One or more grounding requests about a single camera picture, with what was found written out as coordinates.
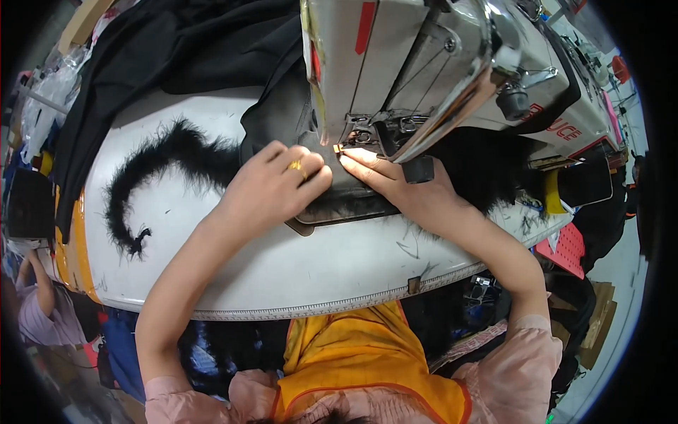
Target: finger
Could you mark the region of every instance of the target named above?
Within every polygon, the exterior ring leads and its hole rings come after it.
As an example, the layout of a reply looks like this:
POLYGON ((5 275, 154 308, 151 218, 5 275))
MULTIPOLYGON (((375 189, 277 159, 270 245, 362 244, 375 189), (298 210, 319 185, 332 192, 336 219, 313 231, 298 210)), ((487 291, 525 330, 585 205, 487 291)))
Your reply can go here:
POLYGON ((324 165, 320 171, 308 181, 299 187, 298 195, 298 213, 301 212, 309 203, 317 199, 318 196, 325 193, 332 185, 332 170, 329 166, 324 165))
POLYGON ((358 178, 360 181, 369 185, 371 188, 377 190, 377 192, 385 195, 385 191, 394 184, 395 182, 389 177, 386 177, 379 172, 368 168, 362 163, 353 160, 352 158, 342 155, 339 156, 339 162, 341 162, 344 169, 348 171, 355 178, 358 178))
POLYGON ((271 165, 282 174, 293 161, 298 161, 302 156, 309 153, 310 151, 306 147, 295 144, 272 160, 271 165))
POLYGON ((323 157, 318 153, 304 155, 299 159, 299 162, 300 170, 286 169, 283 172, 283 178, 290 181, 295 187, 299 187, 299 184, 304 182, 306 178, 318 172, 325 165, 323 157))
POLYGON ((282 152, 287 150, 287 146, 285 146, 283 143, 279 142, 278 140, 274 140, 266 145, 263 149, 259 150, 258 153, 256 153, 252 158, 249 160, 250 162, 257 162, 257 163, 267 163, 276 158, 278 155, 280 155, 282 152))
POLYGON ((365 149, 346 149, 344 154, 358 163, 379 172, 391 180, 397 180, 403 176, 403 167, 397 163, 391 163, 377 158, 377 154, 365 149))

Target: screw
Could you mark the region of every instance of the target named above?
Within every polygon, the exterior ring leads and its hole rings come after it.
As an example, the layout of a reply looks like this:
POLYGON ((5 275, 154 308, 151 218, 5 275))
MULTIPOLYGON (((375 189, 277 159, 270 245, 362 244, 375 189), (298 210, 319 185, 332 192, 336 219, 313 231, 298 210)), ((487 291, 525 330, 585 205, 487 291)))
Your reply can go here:
POLYGON ((445 50, 447 50, 449 53, 452 53, 454 49, 457 48, 457 42, 453 38, 448 38, 445 40, 445 50))

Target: woman's right hand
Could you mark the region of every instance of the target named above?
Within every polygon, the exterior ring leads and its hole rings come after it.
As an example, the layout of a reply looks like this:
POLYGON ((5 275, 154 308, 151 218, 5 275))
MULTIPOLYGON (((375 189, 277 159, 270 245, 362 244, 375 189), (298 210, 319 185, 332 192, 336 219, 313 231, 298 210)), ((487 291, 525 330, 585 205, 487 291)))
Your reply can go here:
POLYGON ((438 159, 433 159, 434 179, 420 184, 407 184, 400 165, 378 159, 365 149, 346 149, 339 160, 346 171, 383 195, 403 215, 441 237, 453 236, 451 224, 461 218, 464 209, 472 208, 454 191, 438 159))

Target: hand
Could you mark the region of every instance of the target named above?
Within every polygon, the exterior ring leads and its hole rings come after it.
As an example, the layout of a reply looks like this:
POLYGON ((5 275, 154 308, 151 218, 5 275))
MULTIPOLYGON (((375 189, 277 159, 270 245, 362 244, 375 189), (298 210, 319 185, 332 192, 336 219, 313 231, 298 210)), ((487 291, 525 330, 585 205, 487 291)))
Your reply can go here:
POLYGON ((211 215, 228 226, 227 237, 247 243, 301 213, 331 183, 332 171, 322 156, 276 140, 238 171, 211 215), (303 171, 287 168, 296 160, 303 171))
POLYGON ((378 159, 365 149, 346 149, 339 158, 346 171, 383 195, 406 217, 431 233, 446 237, 450 223, 461 208, 470 204, 454 191, 438 159, 433 159, 435 177, 420 184, 407 184, 403 168, 378 159))

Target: red pegboard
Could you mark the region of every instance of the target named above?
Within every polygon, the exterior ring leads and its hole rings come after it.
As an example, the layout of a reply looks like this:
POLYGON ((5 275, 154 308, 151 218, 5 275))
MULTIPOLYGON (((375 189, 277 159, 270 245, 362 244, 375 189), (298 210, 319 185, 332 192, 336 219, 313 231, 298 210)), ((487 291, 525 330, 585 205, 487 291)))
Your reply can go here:
POLYGON ((581 258, 585 252, 584 238, 573 223, 567 224, 560 230, 555 253, 551 250, 548 240, 539 242, 534 249, 562 269, 584 279, 584 269, 581 265, 581 258))

